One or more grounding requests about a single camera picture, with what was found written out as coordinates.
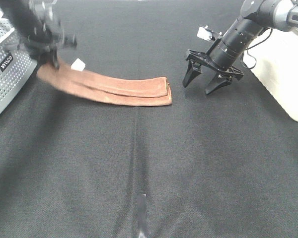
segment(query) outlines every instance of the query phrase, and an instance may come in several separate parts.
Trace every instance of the perforated metal panel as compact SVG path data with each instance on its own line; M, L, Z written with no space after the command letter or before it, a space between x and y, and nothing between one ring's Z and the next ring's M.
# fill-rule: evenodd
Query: perforated metal panel
M8 66L0 68L0 113L12 101L33 72L36 61L26 52L6 52L3 47L7 43L17 42L17 34L7 20L0 20L0 64L11 53L13 60Z

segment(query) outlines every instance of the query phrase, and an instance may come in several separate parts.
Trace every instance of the black fabric surface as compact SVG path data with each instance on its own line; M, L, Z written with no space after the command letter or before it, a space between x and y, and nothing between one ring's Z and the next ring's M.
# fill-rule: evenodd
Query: black fabric surface
M298 123L249 70L210 96L208 69L181 84L186 50L210 46L198 27L225 32L242 2L60 0L78 37L65 61L167 76L173 104L95 103L31 77L0 116L0 238L135 238L143 193L151 238L298 238Z

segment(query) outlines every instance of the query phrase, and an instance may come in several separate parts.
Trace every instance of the brown towel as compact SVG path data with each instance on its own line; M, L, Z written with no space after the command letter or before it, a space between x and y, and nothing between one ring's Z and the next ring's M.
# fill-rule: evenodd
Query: brown towel
M37 76L66 93L102 103L126 106L164 106L172 103L171 90L165 77L126 80L98 73L71 69L62 60L60 69L42 65Z

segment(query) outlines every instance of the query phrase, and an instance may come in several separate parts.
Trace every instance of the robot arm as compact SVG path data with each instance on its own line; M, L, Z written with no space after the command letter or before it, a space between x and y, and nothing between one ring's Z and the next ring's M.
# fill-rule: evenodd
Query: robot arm
M39 64L50 62L58 69L57 50L77 45L75 35L64 34L51 4L0 0L0 8L20 35L20 42L7 45L7 50L27 50Z
M248 49L250 43L268 29L290 31L298 27L298 1L294 0L245 0L240 16L222 36L204 28L203 39L213 42L206 52L188 50L188 70L183 86L201 74L201 66L216 72L205 89L206 94L232 84L232 78L240 80L242 71L232 64Z

